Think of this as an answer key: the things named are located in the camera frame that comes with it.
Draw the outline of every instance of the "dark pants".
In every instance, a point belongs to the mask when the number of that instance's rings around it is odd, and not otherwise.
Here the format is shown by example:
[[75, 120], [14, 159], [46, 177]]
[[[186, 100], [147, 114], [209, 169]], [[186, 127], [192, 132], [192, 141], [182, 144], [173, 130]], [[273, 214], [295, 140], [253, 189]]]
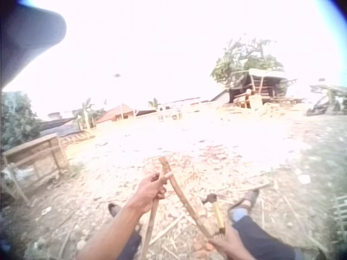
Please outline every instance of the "dark pants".
[[244, 216], [233, 227], [239, 232], [245, 248], [257, 260], [295, 260], [294, 248], [270, 236], [254, 222]]
[[138, 232], [132, 232], [128, 242], [126, 242], [125, 247], [120, 253], [117, 260], [132, 260], [141, 244], [142, 237]]

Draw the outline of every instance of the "hand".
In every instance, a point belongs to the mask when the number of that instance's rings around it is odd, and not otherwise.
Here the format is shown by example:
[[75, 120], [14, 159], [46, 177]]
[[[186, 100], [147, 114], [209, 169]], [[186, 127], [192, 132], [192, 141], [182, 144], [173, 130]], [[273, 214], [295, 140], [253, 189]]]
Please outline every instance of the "hand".
[[226, 233], [223, 238], [212, 238], [208, 242], [224, 257], [233, 259], [253, 259], [247, 249], [243, 246], [240, 235], [236, 229], [226, 225]]
[[166, 188], [164, 185], [168, 183], [167, 177], [168, 176], [159, 179], [159, 173], [154, 173], [145, 177], [128, 204], [139, 210], [142, 214], [150, 211], [155, 198], [165, 198]]

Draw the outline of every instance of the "hammer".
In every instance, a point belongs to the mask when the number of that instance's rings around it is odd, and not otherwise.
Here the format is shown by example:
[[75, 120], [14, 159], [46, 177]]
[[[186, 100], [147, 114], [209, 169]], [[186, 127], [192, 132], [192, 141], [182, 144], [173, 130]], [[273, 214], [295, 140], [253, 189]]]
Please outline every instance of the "hammer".
[[206, 204], [207, 202], [210, 202], [212, 204], [213, 211], [215, 212], [215, 215], [217, 217], [217, 223], [219, 227], [219, 232], [223, 235], [226, 233], [226, 227], [224, 225], [224, 220], [222, 217], [222, 213], [219, 209], [218, 202], [217, 202], [217, 195], [214, 193], [210, 193], [207, 195], [206, 199], [201, 200], [202, 204]]

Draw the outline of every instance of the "sky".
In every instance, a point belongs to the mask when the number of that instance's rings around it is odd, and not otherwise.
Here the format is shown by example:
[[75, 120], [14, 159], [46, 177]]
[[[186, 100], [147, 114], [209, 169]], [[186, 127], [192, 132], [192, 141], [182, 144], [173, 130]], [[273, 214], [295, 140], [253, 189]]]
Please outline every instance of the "sky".
[[242, 34], [276, 41], [271, 54], [290, 75], [347, 86], [347, 25], [328, 1], [29, 3], [67, 24], [65, 39], [5, 88], [27, 92], [39, 117], [80, 108], [88, 97], [144, 107], [154, 97], [214, 96], [221, 86], [210, 73], [226, 43]]

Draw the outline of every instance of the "forearm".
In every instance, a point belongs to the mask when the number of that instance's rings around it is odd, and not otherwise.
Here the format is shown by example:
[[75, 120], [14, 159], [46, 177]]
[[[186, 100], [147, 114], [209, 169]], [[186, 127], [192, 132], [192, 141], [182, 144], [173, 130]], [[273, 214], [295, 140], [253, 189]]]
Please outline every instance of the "forearm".
[[91, 238], [77, 255], [77, 260], [115, 260], [139, 222], [141, 213], [127, 203], [121, 211]]

